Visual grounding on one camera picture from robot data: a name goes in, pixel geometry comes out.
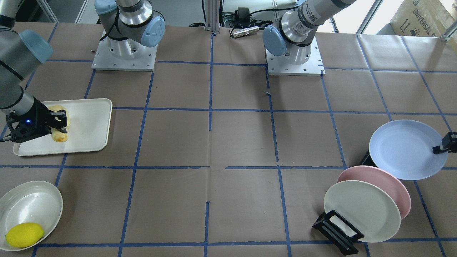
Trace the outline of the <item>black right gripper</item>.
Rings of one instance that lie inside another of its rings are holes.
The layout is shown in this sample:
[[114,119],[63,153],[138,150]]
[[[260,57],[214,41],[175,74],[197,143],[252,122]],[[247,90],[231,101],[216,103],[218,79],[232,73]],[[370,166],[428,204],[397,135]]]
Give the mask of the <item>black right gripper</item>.
[[23,143],[51,134],[67,134],[67,111],[51,111],[40,101],[35,101],[31,109],[25,114],[18,115],[10,110],[6,115],[7,126],[10,134],[6,141]]

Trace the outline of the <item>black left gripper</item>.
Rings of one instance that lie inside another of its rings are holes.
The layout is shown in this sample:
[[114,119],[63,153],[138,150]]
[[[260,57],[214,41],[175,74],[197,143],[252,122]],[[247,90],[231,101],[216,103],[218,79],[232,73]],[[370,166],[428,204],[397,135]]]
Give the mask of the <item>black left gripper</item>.
[[456,153],[457,152],[457,132],[447,133],[441,140],[442,148],[438,145],[432,148],[433,154]]

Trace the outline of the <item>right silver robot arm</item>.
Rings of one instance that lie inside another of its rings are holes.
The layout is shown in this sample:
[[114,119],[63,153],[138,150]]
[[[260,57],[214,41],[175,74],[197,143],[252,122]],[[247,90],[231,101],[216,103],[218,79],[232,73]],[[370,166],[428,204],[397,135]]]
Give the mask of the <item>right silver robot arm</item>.
[[[23,143],[46,135],[56,142],[67,141],[70,115],[64,107],[46,107],[26,92],[20,83],[53,54],[50,44],[32,30],[13,30],[21,0],[1,1],[1,111],[10,134],[2,142]],[[131,54],[139,46],[155,47],[165,32],[165,19],[155,15],[148,0],[96,0],[104,26],[102,39],[133,42]]]

